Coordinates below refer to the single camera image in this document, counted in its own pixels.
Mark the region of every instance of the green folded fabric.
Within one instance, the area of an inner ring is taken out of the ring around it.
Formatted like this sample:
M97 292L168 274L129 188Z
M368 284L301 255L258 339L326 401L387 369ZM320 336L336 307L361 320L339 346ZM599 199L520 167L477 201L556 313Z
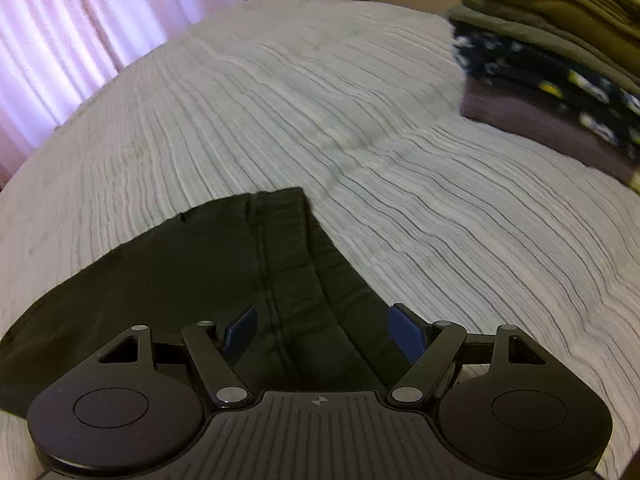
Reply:
M575 34L567 32L566 30L562 30L562 28L556 27L552 23L549 23L542 16L539 16L538 14L535 14L530 10L522 9L520 7L515 7L502 2L497 2L495 0L462 0L462 3L465 7L477 10L478 12L482 12L483 14L502 18L504 20L507 20L508 22L521 23L523 25L529 25L529 27L545 30L555 36L558 36L559 38L570 41L571 43L575 43L576 45L582 47L584 50L591 52L596 58L598 58L601 62L611 68L611 72L607 74L609 79L617 83L617 85L627 90L628 92L640 94L640 76L633 75L631 72L629 72L629 70L622 68L610 57L603 54L588 41L578 38ZM534 41L527 41L527 43L542 46L539 43L535 43ZM548 46L546 48L548 50L556 52L554 49L549 48ZM577 50L576 56L580 56L580 59L571 56L565 57L569 57L574 61L578 61L585 66L589 66L583 61L584 53L581 50ZM589 67L604 75L604 69L596 68L594 66Z
M631 81L631 79L623 73L618 72L607 63L599 60L583 47L555 34L551 34L546 30L529 27L529 25L523 25L522 23L509 22L497 16L489 16L488 14L483 14L482 12L463 5L457 5L449 9L449 19L454 22L463 22L474 25L475 27L485 28L496 34L508 36L509 38L555 52L560 56L564 56L602 74L611 82L616 83L621 88L633 94L640 94L640 86Z
M575 34L640 76L640 2L637 0L498 0L532 10Z

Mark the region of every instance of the black fabric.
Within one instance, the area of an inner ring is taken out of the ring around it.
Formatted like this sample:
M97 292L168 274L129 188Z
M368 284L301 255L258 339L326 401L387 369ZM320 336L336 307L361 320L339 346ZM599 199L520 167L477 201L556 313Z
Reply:
M129 326L173 335L203 319L227 325L250 304L258 333L235 371L254 393L384 394L409 369L386 304L293 188L179 214L40 298L0 342L0 408L26 416L44 388Z

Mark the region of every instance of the bed sheet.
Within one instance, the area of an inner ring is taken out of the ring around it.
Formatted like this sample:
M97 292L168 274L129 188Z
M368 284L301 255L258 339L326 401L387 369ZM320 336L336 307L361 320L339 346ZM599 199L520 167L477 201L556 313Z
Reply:
M640 197L457 113L442 18L250 0L127 67L0 194L0 335L34 300L178 212L302 186L380 294L470 332L515 323L607 402L598 471L640 444ZM0 413L0 478L40 472Z

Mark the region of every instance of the pink curtain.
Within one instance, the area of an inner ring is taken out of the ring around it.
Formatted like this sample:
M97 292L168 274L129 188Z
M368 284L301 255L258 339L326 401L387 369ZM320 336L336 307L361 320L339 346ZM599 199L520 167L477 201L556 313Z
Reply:
M0 186L119 70L242 0L0 0Z

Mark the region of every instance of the bed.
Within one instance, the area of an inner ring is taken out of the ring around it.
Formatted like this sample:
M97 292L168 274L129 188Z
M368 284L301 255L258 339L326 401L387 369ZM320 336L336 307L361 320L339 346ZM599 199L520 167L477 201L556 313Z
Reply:
M302 186L389 303L470 332L515 323L608 404L598 471L640 445L640 197L457 113L439 16L250 0L124 69L0 193L0 335L117 245L213 198ZM41 471L0 413L0 479Z

